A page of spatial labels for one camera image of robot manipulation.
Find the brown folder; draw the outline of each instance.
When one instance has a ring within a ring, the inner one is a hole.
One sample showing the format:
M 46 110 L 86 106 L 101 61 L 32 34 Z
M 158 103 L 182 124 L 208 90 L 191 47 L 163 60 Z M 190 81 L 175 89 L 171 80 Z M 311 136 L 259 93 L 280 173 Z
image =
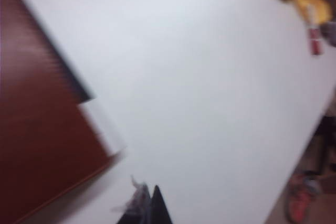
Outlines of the brown folder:
M 18 223 L 107 167 L 48 40 L 0 0 L 0 223 Z

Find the white tabletop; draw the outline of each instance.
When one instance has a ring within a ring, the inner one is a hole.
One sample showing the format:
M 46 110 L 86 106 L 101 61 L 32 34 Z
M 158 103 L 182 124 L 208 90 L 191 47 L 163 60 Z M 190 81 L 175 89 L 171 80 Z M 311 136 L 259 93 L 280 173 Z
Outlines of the white tabletop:
M 336 50 L 310 55 L 293 6 L 25 1 L 127 145 L 52 223 L 115 223 L 131 174 L 161 187 L 174 223 L 265 221 L 336 83 Z

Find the floor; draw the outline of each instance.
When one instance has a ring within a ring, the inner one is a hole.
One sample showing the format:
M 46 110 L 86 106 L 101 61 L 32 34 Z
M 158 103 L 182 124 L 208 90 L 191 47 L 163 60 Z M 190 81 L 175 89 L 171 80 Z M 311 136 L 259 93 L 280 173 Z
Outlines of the floor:
M 314 169 L 319 153 L 320 138 L 313 138 L 307 150 L 303 154 L 298 170 Z M 331 174 L 327 168 L 325 174 Z M 286 189 L 283 190 L 278 201 L 274 205 L 265 224 L 286 224 L 289 223 L 284 216 L 283 206 L 285 204 Z M 320 195 L 311 205 L 304 224 L 335 224 L 336 223 L 336 195 Z

